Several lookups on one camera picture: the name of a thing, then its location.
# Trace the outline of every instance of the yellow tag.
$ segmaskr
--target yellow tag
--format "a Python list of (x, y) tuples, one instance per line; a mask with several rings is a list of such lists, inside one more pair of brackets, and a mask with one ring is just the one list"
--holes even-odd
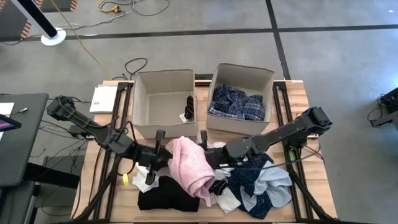
[(124, 186), (129, 185), (129, 176), (127, 174), (123, 174), (123, 184)]

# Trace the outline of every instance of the black desk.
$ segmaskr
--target black desk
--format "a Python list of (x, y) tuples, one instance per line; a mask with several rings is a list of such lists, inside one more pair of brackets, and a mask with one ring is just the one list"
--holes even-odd
[(0, 140), (0, 223), (24, 222), (35, 182), (77, 188), (79, 176), (28, 162), (48, 98), (46, 93), (0, 97), (0, 103), (14, 103), (13, 113), (28, 108), (11, 115), (22, 127), (4, 132)]

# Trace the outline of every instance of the wooden table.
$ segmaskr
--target wooden table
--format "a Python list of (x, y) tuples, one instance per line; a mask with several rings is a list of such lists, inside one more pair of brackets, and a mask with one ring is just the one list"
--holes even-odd
[[(117, 84), (118, 81), (104, 81), (104, 84)], [(292, 109), (292, 116), (295, 118), (298, 114), (301, 114), (308, 108), (307, 95), (305, 93), (304, 84), (302, 81), (286, 81), (287, 92), (289, 94), (290, 106)], [(200, 142), (200, 130), (206, 129), (206, 109), (208, 100), (208, 87), (196, 87), (196, 96), (198, 100), (197, 109), (197, 121), (198, 121), (198, 137), (197, 142)], [(284, 116), (284, 122), (286, 123), (287, 117), (284, 109), (282, 94), (279, 94), (280, 103), (282, 107), (282, 113)], [(132, 97), (128, 111), (128, 119), (132, 120)], [(267, 133), (278, 127), (277, 116), (275, 112), (275, 105), (272, 102), (272, 116), (271, 122), (263, 133)], [(99, 124), (108, 124), (111, 121), (110, 114), (96, 115), (94, 120)], [(143, 137), (136, 131), (137, 140), (142, 144), (154, 145), (154, 141), (143, 139)], [(229, 139), (240, 138), (242, 134), (229, 133), (226, 131), (218, 131), (214, 129), (208, 129), (208, 141), (213, 143), (215, 141), (228, 141)], [(166, 144), (169, 139), (165, 139), (163, 144)], [(313, 149), (318, 149), (317, 140), (308, 140), (308, 145)], [(100, 181), (101, 167), (103, 163), (104, 151), (101, 153), (98, 165), (95, 168), (95, 160), (100, 147), (91, 141), (86, 150), (85, 162), (81, 171), (81, 199), (78, 206), (76, 216), (80, 214), (83, 209), (88, 205), (89, 195), (91, 190), (91, 182), (93, 180), (94, 169), (96, 169), (95, 184), (93, 186), (93, 195), (98, 189), (98, 183)], [(273, 145), (268, 151), (268, 155), (273, 158), (275, 164), (283, 163), (284, 154), (281, 143)], [(312, 152), (304, 148), (302, 150), (302, 157), (311, 154)], [(123, 159), (119, 166), (119, 173), (127, 172), (132, 166), (132, 161)], [(326, 176), (325, 166), (319, 157), (312, 156), (303, 161), (303, 168), (307, 179), (308, 189), (311, 194), (315, 197), (317, 202), (323, 207), (323, 209), (331, 216), (336, 217), (335, 206), (330, 193), (330, 187), (328, 183), (328, 177)], [(136, 169), (129, 174), (129, 181), (136, 175)], [(301, 214), (305, 217), (305, 207), (303, 204), (303, 198), (301, 191), (298, 190), (298, 199), (300, 203)], [(111, 222), (294, 222), (295, 215), (293, 211), (292, 202), (283, 208), (272, 208), (263, 220), (252, 218), (248, 213), (242, 212), (239, 209), (234, 210), (229, 214), (225, 214), (219, 206), (213, 205), (208, 208), (205, 205), (200, 205), (199, 211), (196, 213), (181, 212), (178, 210), (146, 210), (140, 211), (137, 206), (139, 189), (130, 184), (124, 186), (121, 177), (118, 178), (116, 184), (116, 192), (114, 197), (113, 210), (111, 215)], [(75, 199), (75, 205), (73, 211), (76, 209), (77, 196)], [(108, 198), (108, 191), (104, 194), (103, 201), (101, 204), (101, 212), (99, 217), (104, 217), (106, 200)]]

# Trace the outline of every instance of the clothing pile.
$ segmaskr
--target clothing pile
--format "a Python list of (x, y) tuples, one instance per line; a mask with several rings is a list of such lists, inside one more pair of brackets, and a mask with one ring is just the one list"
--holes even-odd
[(148, 170), (141, 166), (133, 178), (132, 183), (140, 190), (140, 210), (197, 212), (202, 200), (208, 207), (217, 203), (225, 213), (239, 208), (263, 219), (272, 207), (283, 207), (292, 199), (287, 190), (292, 185), (289, 174), (278, 167), (262, 169), (273, 166), (267, 154), (243, 162), (242, 168), (246, 169), (212, 170), (204, 150), (189, 138), (173, 139), (166, 149), (173, 159), (168, 168), (157, 172), (154, 183), (145, 184)]
[(263, 121), (266, 114), (262, 96), (246, 96), (244, 91), (226, 84), (214, 89), (209, 113), (224, 118), (251, 121)]

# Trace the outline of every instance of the white tag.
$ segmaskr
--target white tag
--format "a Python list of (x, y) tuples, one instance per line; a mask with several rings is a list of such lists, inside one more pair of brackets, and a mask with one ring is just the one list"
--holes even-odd
[(184, 117), (184, 113), (180, 114), (182, 122), (186, 123), (188, 120)]

